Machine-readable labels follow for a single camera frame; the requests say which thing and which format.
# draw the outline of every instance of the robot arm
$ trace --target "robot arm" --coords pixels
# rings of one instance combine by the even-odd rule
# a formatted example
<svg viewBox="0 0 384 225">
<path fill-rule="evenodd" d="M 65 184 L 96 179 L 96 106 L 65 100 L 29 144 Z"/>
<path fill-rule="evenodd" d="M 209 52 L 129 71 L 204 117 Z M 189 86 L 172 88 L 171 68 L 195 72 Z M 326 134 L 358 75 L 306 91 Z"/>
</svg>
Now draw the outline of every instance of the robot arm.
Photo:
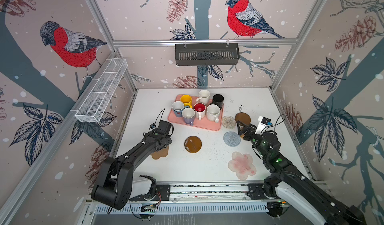
<svg viewBox="0 0 384 225">
<path fill-rule="evenodd" d="M 258 127 L 255 127 L 238 121 L 237 127 L 238 135 L 252 142 L 256 155 L 271 172 L 264 180 L 263 191 L 266 197 L 272 199 L 277 196 L 284 199 L 316 225 L 366 224 L 364 215 L 358 208 L 348 208 L 328 195 L 280 153 L 281 143 L 277 133 L 262 132 L 268 127 L 270 119 L 260 117 L 259 122 Z"/>
<path fill-rule="evenodd" d="M 172 143 L 170 128 L 173 131 L 170 122 L 160 120 L 159 127 L 146 133 L 141 142 L 131 150 L 115 159 L 105 159 L 91 198 L 118 210 L 122 209 L 131 197 L 147 194 L 148 198 L 152 198 L 156 192 L 156 179 L 141 175 L 134 181 L 133 172 L 151 153 L 160 151 Z"/>
</svg>

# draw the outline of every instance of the black metal basket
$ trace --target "black metal basket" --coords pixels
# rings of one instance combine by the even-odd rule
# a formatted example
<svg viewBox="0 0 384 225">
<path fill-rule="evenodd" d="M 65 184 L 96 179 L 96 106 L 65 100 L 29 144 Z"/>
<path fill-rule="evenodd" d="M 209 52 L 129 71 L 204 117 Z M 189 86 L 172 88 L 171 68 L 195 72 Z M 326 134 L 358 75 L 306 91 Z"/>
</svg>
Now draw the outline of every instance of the black metal basket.
<svg viewBox="0 0 384 225">
<path fill-rule="evenodd" d="M 237 43 L 176 44 L 175 60 L 179 66 L 236 65 L 239 58 Z"/>
</svg>

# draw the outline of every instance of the wallpaper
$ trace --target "wallpaper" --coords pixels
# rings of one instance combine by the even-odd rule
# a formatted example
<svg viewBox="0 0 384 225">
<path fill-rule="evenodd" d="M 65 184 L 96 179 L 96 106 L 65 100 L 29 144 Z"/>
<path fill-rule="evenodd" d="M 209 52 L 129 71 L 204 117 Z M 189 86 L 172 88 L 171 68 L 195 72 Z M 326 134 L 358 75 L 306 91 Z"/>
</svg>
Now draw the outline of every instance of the wallpaper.
<svg viewBox="0 0 384 225">
<path fill-rule="evenodd" d="M 384 224 L 382 0 L 328 0 L 277 89 L 309 165 Z"/>
<path fill-rule="evenodd" d="M 0 0 L 0 206 L 110 51 L 85 0 Z"/>
<path fill-rule="evenodd" d="M 137 88 L 270 86 L 291 46 L 240 46 L 233 66 L 178 66 L 175 47 L 119 48 Z"/>
<path fill-rule="evenodd" d="M 96 1 L 115 40 L 169 40 L 295 38 L 315 0 Z"/>
<path fill-rule="evenodd" d="M 126 80 L 122 79 L 99 124 L 78 120 L 74 123 L 11 224 L 77 222 L 101 164 L 119 136 L 132 95 Z"/>
</svg>

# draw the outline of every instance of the yellow mug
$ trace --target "yellow mug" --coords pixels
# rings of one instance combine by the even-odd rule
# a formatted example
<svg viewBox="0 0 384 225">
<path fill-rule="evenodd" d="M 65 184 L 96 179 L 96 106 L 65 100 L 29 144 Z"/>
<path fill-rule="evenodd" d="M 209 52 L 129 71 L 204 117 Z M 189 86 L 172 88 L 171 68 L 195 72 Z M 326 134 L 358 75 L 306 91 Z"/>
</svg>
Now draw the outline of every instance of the yellow mug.
<svg viewBox="0 0 384 225">
<path fill-rule="evenodd" d="M 183 95 L 183 96 L 181 96 L 180 101 L 182 103 L 184 103 L 184 106 L 189 106 L 190 108 L 192 108 L 192 98 L 191 98 L 191 96 Z"/>
</svg>

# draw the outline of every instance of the mug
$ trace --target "mug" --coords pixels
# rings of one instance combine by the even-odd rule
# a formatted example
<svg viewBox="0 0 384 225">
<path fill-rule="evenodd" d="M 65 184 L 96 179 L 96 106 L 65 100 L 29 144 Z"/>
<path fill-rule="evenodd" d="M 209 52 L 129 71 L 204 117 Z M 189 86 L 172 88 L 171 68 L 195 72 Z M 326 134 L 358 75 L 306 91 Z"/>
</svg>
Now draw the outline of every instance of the mug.
<svg viewBox="0 0 384 225">
<path fill-rule="evenodd" d="M 195 111 L 192 108 L 187 107 L 181 112 L 181 114 L 183 115 L 184 122 L 193 126 L 193 121 L 195 121 Z"/>
<path fill-rule="evenodd" d="M 212 103 L 211 104 L 215 104 L 217 105 L 220 110 L 223 108 L 223 102 L 224 102 L 224 97 L 223 95 L 221 94 L 215 94 L 212 98 Z"/>
<path fill-rule="evenodd" d="M 207 107 L 207 119 L 212 122 L 218 122 L 218 115 L 220 114 L 220 108 L 215 105 L 211 104 Z"/>
<path fill-rule="evenodd" d="M 205 116 L 205 104 L 204 103 L 196 103 L 193 106 L 195 110 L 195 117 L 201 120 Z"/>
<path fill-rule="evenodd" d="M 209 96 L 211 93 L 208 90 L 201 90 L 199 92 L 199 98 L 196 99 L 196 103 L 204 103 L 205 105 L 209 102 Z"/>
<path fill-rule="evenodd" d="M 189 106 L 190 108 L 192 108 L 192 98 L 191 98 L 191 96 L 183 95 L 183 96 L 181 96 L 180 101 L 182 101 L 182 103 L 184 103 L 185 106 Z"/>
<path fill-rule="evenodd" d="M 180 101 L 176 101 L 172 104 L 172 110 L 175 113 L 176 117 L 182 117 L 181 112 L 184 110 L 184 108 L 187 108 L 189 106 L 184 106 L 184 103 Z"/>
</svg>

